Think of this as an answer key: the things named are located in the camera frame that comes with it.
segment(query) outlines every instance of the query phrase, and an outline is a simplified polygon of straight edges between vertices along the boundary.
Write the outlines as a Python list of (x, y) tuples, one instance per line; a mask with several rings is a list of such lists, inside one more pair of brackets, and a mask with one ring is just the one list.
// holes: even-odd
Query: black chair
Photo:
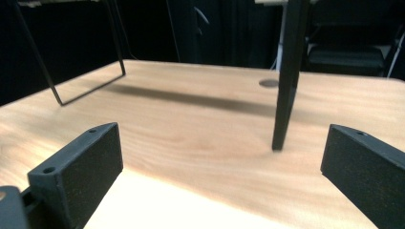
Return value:
[(401, 1), (318, 1), (310, 13), (304, 70), (387, 76), (403, 32), (394, 13)]

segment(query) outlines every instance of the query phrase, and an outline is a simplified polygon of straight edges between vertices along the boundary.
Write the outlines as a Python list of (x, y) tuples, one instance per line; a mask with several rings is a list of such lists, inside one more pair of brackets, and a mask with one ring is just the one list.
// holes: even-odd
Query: wood grain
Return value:
[[(271, 152), (277, 79), (264, 70), (126, 61), (127, 76), (67, 107), (49, 90), (0, 109), (0, 185), (116, 121), (124, 172), (87, 228), (373, 228), (321, 175), (331, 123), (404, 151), (405, 84), (302, 73), (284, 151)], [(117, 64), (58, 86), (68, 98)]]

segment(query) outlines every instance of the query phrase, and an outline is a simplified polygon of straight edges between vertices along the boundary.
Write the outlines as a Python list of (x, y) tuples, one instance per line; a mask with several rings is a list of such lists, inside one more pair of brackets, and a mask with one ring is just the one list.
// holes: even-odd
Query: dark background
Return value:
[[(269, 69), (276, 57), (281, 7), (264, 7), (254, 0), (117, 2), (125, 58)], [(103, 4), (61, 3), (21, 10), (56, 83), (117, 60)], [(405, 52), (397, 63), (393, 77), (405, 79)], [(46, 88), (15, 12), (1, 1), (0, 105)]]

